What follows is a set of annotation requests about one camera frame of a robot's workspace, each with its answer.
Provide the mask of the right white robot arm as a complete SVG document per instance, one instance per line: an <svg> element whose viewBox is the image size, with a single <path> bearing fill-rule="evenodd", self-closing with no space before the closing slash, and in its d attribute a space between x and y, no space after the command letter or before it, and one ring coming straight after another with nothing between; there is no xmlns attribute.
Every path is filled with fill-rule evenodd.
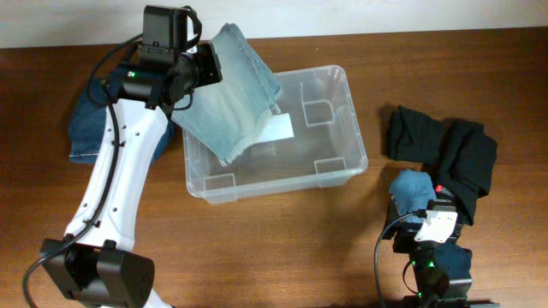
<svg viewBox="0 0 548 308"><path fill-rule="evenodd" d="M403 307L499 307L488 299L470 300L472 251L456 244L462 231L454 203L430 200L424 209L399 214L396 201L388 205L384 229L374 250L374 272L379 301L385 306L378 272L378 252L391 240L394 253L405 254L402 271L413 271L416 289L403 298Z"/></svg>

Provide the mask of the light blue jeans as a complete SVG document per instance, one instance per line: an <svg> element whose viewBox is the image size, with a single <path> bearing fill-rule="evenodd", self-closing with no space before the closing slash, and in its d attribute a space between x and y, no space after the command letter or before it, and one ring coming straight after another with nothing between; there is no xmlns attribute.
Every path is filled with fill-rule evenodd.
<svg viewBox="0 0 548 308"><path fill-rule="evenodd" d="M277 97L282 86L236 24L223 25L211 45L223 79L196 88L187 110L182 107L190 100L179 100L171 120L226 166L257 143L267 121L281 113Z"/></svg>

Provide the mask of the dark blue jeans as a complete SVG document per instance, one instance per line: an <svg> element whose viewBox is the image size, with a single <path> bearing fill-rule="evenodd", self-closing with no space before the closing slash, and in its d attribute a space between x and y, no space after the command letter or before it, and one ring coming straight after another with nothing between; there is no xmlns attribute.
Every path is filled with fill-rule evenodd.
<svg viewBox="0 0 548 308"><path fill-rule="evenodd" d="M72 163L95 164L98 156L106 120L101 84L101 79L93 79L91 84L91 96L99 105L94 104L83 92L71 115L68 124L71 151L68 157Z"/></svg>

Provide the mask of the clear plastic storage bin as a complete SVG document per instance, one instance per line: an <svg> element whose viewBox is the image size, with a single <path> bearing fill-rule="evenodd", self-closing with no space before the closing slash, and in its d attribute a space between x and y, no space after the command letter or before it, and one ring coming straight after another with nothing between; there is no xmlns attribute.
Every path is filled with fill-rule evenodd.
<svg viewBox="0 0 548 308"><path fill-rule="evenodd" d="M336 187L366 171L368 158L347 74L337 65L276 75L277 104L294 138L247 148L223 166L191 133L183 134L186 188L210 204L316 187Z"/></svg>

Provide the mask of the large black garment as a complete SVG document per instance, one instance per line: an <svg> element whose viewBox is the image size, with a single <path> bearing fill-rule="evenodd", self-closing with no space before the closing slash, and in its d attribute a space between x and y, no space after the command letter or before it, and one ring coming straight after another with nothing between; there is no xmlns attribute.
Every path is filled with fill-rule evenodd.
<svg viewBox="0 0 548 308"><path fill-rule="evenodd" d="M497 142L478 122L455 121L444 141L435 185L449 191L463 223L474 224L477 201L491 190Z"/></svg>

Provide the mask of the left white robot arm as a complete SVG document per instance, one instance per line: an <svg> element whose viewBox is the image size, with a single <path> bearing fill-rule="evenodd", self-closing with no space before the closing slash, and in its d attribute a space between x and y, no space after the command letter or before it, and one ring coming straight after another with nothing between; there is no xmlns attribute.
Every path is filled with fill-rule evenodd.
<svg viewBox="0 0 548 308"><path fill-rule="evenodd" d="M152 157L179 101L222 79L211 44L188 7L148 5L143 31L126 42L100 90L101 146L86 192L61 240L43 242L36 266L62 295L87 307L160 307L155 265L134 253L140 198Z"/></svg>

